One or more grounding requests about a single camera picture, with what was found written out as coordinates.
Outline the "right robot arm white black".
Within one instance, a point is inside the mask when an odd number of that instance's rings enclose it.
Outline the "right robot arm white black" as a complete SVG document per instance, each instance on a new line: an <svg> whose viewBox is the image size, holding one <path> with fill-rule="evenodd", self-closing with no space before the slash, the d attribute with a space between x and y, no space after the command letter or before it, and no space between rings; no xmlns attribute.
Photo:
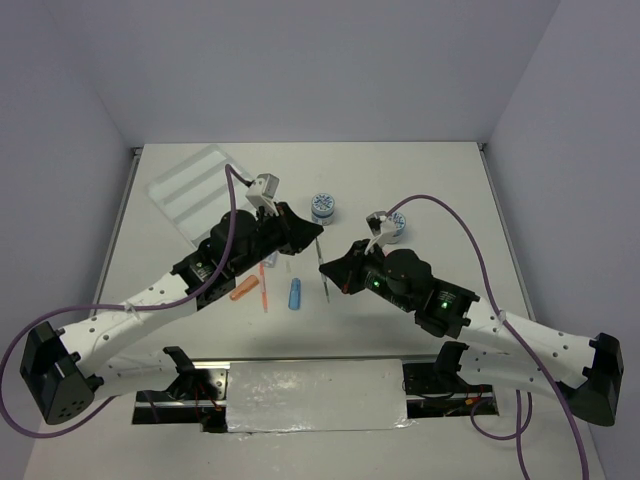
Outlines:
<svg viewBox="0 0 640 480"><path fill-rule="evenodd" d="M410 249L385 254L356 241L319 270L342 293L369 290L443 339L433 366L442 389L491 385L528 391L563 399L572 415L590 424L614 425L624 373L615 337L573 335L496 313L487 299L436 278Z"/></svg>

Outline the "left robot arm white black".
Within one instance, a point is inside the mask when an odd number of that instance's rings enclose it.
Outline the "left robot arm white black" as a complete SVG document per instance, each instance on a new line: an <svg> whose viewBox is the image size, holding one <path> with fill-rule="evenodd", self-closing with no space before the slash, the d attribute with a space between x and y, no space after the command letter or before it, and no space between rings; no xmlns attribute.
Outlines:
<svg viewBox="0 0 640 480"><path fill-rule="evenodd" d="M54 329L43 322L30 329L20 374L49 425L83 412L99 394L113 396L132 381L144 390L154 381L172 398L189 396L207 382L184 350L127 360L121 351L155 330L187 317L230 293L237 277L277 252L294 256L309 247L323 227L297 216L285 202L276 212L228 212L197 250L153 285L114 309L97 307L84 321Z"/></svg>

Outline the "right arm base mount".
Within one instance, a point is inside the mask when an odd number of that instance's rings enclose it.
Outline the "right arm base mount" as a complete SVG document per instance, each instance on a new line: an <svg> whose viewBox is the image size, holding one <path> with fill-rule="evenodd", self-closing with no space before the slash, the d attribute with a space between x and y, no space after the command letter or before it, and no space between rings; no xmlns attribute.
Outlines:
<svg viewBox="0 0 640 480"><path fill-rule="evenodd" d="M474 407L477 415L498 414L491 386L447 386L432 363L403 363L402 370L409 419L468 417Z"/></svg>

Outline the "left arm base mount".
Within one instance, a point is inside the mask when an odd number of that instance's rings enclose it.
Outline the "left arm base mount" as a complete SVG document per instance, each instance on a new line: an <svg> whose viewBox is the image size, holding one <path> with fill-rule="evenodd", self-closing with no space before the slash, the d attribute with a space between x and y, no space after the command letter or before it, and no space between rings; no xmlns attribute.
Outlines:
<svg viewBox="0 0 640 480"><path fill-rule="evenodd" d="M135 426L189 425L201 432L228 432L227 393L231 364L193 360L194 376L178 376L165 390L136 393L131 423Z"/></svg>

